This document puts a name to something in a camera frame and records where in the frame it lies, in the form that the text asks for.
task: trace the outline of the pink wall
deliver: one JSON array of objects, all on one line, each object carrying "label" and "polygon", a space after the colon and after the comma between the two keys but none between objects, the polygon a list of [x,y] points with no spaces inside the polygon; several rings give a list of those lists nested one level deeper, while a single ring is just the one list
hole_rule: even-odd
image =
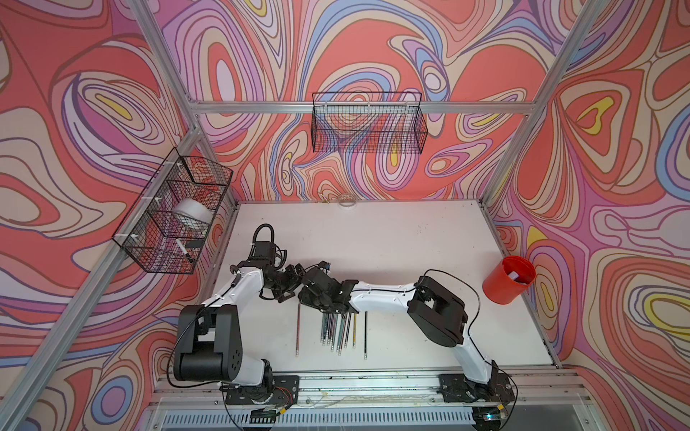
[{"label": "pink wall", "polygon": [[614,430],[690,423],[690,5],[612,1],[491,212]]},{"label": "pink wall", "polygon": [[[155,7],[193,99],[301,101],[419,90],[425,101],[529,101],[575,1],[172,0]],[[430,114],[422,155],[314,154],[310,115],[201,118],[241,200],[481,195],[521,115]]]},{"label": "pink wall", "polygon": [[[0,395],[185,131],[122,1],[0,4]],[[127,260],[23,429],[134,426],[226,217],[194,276]]]}]

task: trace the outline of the white roll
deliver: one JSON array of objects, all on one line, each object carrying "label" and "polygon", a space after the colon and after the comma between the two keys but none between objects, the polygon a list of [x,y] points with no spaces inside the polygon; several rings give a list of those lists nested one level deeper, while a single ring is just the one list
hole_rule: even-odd
[{"label": "white roll", "polygon": [[201,230],[202,226],[200,226],[198,223],[195,223],[193,220],[187,219],[187,217],[203,221],[208,225],[210,225],[211,221],[213,220],[213,214],[211,214],[211,211],[207,207],[205,207],[202,203],[190,198],[182,199],[180,203],[178,203],[175,208],[172,209],[172,211],[175,214],[186,216],[177,217],[177,219],[190,229]]},{"label": "white roll", "polygon": [[338,206],[345,211],[351,211],[357,205],[357,197],[353,193],[343,193],[338,196]]}]

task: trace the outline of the wire mesh basket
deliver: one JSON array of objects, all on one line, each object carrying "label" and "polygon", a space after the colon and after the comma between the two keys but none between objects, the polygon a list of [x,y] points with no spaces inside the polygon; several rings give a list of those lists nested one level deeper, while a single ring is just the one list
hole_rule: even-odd
[{"label": "wire mesh basket", "polygon": [[[132,230],[117,233],[128,213],[113,240],[146,272],[192,274],[232,178],[233,171],[215,161],[178,154]],[[186,199],[203,205],[210,220],[181,213],[179,204]]]},{"label": "wire mesh basket", "polygon": [[314,152],[421,154],[428,130],[420,92],[312,93]]}]

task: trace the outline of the mounting plate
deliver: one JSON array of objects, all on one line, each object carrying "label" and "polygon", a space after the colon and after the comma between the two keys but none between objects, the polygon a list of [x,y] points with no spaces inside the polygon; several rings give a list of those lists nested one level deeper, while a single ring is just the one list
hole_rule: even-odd
[{"label": "mounting plate", "polygon": [[483,399],[506,405],[515,400],[508,375],[502,372],[492,377],[491,387],[467,381],[464,374],[439,374],[438,379],[441,389],[437,392],[443,395],[445,403],[473,403]]},{"label": "mounting plate", "polygon": [[[284,388],[290,392],[293,399],[290,401],[285,392],[278,389]],[[299,392],[299,376],[273,376],[273,394],[265,404],[289,404],[297,403],[297,393]],[[265,387],[263,386],[240,386],[238,388],[231,388],[225,396],[225,404],[227,405],[255,405],[252,399],[258,399],[265,394]]]}]

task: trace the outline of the white table surface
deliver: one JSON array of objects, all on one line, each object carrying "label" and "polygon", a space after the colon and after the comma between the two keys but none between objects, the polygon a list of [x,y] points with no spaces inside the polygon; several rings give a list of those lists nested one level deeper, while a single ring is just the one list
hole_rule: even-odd
[{"label": "white table surface", "polygon": [[[288,263],[305,268],[325,260],[330,276],[378,284],[416,282],[428,268],[454,274],[473,286],[482,310],[472,326],[485,356],[503,365],[551,365],[552,361],[521,298],[508,305],[484,296],[482,281],[501,252],[475,201],[359,202],[352,210],[336,203],[243,204],[219,271],[216,289],[244,260],[258,225],[270,223]],[[268,229],[259,239],[268,238]],[[429,273],[465,302],[470,321],[475,295],[444,274]],[[320,342],[321,313],[301,307],[299,357],[295,357],[297,297],[282,304],[254,299],[240,314],[245,354],[268,359],[276,372],[328,370],[421,370],[457,367],[451,349],[429,341],[407,313],[368,314],[364,360],[364,313],[357,318],[357,345],[341,356]]]}]

